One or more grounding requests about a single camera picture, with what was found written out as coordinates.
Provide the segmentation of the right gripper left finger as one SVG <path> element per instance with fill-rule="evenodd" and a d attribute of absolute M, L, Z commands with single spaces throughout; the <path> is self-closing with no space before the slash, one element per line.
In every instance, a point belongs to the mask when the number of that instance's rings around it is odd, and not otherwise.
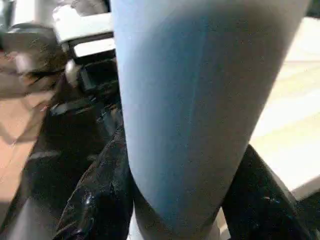
<path fill-rule="evenodd" d="M 54 239 L 125 240 L 132 213 L 132 174 L 121 125 L 77 183 Z"/>

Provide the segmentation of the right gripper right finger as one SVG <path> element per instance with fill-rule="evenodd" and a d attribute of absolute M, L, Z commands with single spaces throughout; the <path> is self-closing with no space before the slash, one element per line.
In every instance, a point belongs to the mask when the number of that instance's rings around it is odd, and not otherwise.
<path fill-rule="evenodd" d="M 308 227 L 297 201 L 248 145 L 222 209 L 232 240 L 306 240 Z"/>

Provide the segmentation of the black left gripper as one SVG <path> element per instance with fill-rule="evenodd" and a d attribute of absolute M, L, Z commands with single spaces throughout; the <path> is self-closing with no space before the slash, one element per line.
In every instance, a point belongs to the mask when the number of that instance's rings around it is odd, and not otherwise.
<path fill-rule="evenodd" d="M 117 95 L 119 80 L 116 62 L 105 60 L 83 65 L 79 71 L 79 88 L 85 95 L 100 100 Z"/>

